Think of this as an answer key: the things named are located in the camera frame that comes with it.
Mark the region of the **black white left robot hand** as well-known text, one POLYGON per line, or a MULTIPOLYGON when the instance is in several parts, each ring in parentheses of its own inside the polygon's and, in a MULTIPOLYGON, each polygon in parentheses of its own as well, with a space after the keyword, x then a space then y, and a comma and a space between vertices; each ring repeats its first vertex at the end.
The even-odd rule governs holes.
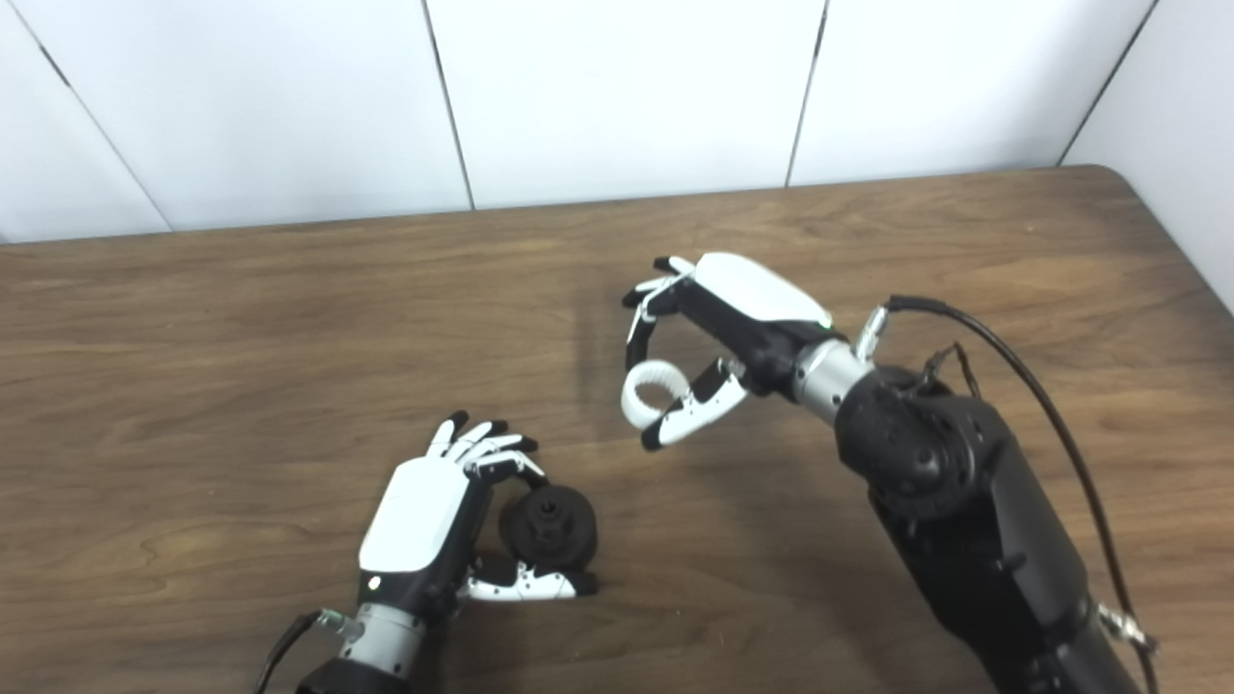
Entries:
POLYGON ((453 412, 426 451, 396 466, 359 547, 359 611, 405 612, 441 624, 463 601, 573 601, 598 594, 598 575, 561 563, 512 556, 496 571, 479 563, 475 545, 494 488, 521 480, 545 491, 550 475, 532 456, 537 440, 505 420, 468 426, 453 412))

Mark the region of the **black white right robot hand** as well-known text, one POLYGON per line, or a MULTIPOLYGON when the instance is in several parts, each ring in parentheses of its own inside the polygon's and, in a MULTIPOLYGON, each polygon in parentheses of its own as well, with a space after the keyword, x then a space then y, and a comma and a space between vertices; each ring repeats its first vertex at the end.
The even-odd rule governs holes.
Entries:
POLYGON ((673 391, 661 410, 623 398, 623 412, 640 431, 645 451, 660 451, 714 424, 747 395, 771 394, 798 401, 798 361, 808 349, 837 338, 833 319, 793 282, 743 254, 658 256, 656 280, 627 291, 622 307, 633 310, 624 367, 631 391, 636 377, 649 375, 673 391), (689 379, 666 361, 649 359, 652 335, 661 319, 682 316, 729 352, 689 379))

